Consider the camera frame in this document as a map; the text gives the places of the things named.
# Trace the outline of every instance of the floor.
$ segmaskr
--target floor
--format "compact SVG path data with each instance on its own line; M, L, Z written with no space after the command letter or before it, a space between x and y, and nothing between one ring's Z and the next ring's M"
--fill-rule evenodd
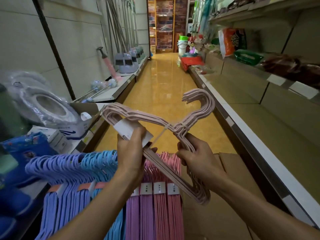
M134 85L125 102L132 109L141 110L175 123L187 114L200 108L199 102L186 104L181 101L183 93L197 88L191 76L177 65L178 54L157 54L146 65L140 80ZM142 122L143 126L156 138L163 127ZM228 137L213 114L197 122L190 133L207 141L214 153L236 153ZM165 131L155 143L158 152L175 153L178 139ZM96 151L117 148L117 132L109 127Z

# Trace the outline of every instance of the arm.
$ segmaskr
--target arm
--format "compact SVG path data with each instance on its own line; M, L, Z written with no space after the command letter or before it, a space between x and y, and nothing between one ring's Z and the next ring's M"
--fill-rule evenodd
M191 134L187 134L187 139L196 152L184 150L178 143L177 155L182 164L188 165L195 176L222 197L261 240L320 239L320 231L262 201L229 179L205 141Z
M92 202L50 240L104 239L144 173L142 138L144 127L135 129L130 141L118 135L118 169Z

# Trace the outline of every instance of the white bucket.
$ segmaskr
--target white bucket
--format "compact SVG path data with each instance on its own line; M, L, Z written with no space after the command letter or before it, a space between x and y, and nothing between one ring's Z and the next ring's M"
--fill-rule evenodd
M186 47L187 47L188 43L178 43L178 48L179 48L179 56L182 56L186 53Z

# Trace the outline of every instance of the hand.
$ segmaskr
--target hand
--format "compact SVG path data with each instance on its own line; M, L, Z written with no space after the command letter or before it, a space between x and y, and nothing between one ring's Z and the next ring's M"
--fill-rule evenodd
M195 148L195 153L183 149L181 142L178 143L177 156L182 165L188 165L190 171L213 192L218 193L223 189L226 181L230 181L226 172L221 169L215 159L210 146L205 141L187 133L186 138Z
M130 140L124 140L118 134L118 172L132 180L134 188L140 183L144 175L145 157L142 155L142 139L146 134L145 127L139 127L132 133Z

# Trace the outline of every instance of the forearm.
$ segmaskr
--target forearm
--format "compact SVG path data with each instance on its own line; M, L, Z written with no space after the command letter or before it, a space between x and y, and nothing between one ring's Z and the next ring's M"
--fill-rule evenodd
M133 191L130 175L116 172L91 203L50 240L103 239Z
M224 179L218 194L261 240L320 239L320 232Z

